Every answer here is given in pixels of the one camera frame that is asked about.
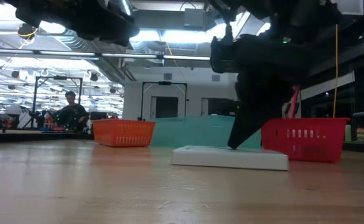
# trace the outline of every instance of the door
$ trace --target door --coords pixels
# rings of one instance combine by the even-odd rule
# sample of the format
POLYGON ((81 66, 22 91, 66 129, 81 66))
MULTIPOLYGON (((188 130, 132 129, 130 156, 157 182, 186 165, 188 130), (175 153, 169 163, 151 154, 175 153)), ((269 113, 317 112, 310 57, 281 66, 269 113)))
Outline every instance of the door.
POLYGON ((176 118, 178 113, 178 97, 156 97, 156 118, 176 118))

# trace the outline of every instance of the white foam block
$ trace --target white foam block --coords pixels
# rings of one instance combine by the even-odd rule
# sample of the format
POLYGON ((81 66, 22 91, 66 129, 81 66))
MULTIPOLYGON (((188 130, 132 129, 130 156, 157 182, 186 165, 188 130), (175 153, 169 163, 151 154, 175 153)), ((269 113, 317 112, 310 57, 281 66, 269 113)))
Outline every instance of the white foam block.
POLYGON ((241 151, 207 146, 174 150, 173 165, 288 170, 288 156, 270 150, 241 151))

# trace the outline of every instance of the orange basket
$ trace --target orange basket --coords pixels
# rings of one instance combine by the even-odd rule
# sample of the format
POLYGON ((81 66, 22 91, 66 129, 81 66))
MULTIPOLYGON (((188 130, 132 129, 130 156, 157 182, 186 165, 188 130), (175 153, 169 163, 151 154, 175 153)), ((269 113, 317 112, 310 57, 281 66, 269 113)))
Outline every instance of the orange basket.
POLYGON ((147 147, 156 123, 102 119, 93 121, 95 142, 112 147, 147 147))
POLYGON ((348 118, 272 119, 262 127, 263 148, 288 155, 290 160, 340 160, 348 118))

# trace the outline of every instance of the person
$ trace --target person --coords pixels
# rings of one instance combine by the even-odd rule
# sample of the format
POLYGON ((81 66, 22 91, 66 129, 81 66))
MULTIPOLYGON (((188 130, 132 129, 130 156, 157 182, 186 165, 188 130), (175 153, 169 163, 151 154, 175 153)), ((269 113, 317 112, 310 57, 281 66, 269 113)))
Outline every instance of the person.
POLYGON ((87 121, 88 113, 82 105, 75 103, 75 93, 68 91, 65 94, 68 106, 65 106, 57 115, 57 124, 68 129, 82 131, 87 121))

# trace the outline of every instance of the table surface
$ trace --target table surface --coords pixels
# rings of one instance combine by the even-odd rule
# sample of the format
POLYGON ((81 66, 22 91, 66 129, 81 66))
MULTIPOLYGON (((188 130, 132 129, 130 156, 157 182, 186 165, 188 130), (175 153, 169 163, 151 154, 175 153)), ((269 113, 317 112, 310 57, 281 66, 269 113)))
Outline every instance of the table surface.
POLYGON ((172 166, 171 149, 0 144, 0 224, 364 223, 364 154, 290 171, 172 166))

